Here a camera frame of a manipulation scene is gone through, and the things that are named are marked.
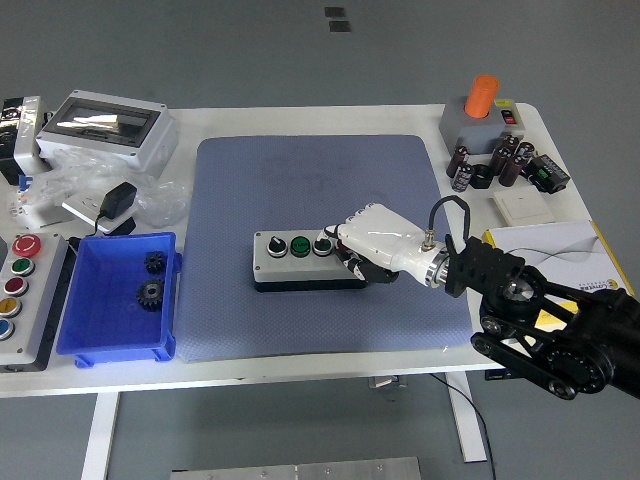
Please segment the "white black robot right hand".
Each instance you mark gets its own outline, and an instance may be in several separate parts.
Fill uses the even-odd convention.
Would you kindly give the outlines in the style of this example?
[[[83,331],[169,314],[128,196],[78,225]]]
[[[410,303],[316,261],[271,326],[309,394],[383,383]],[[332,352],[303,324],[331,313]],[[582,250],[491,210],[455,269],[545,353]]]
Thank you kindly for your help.
[[[371,203],[344,223],[325,227],[318,240],[337,241],[336,255],[358,279],[393,282],[401,271],[435,288],[448,254],[435,240],[434,221],[425,229],[387,207]]]

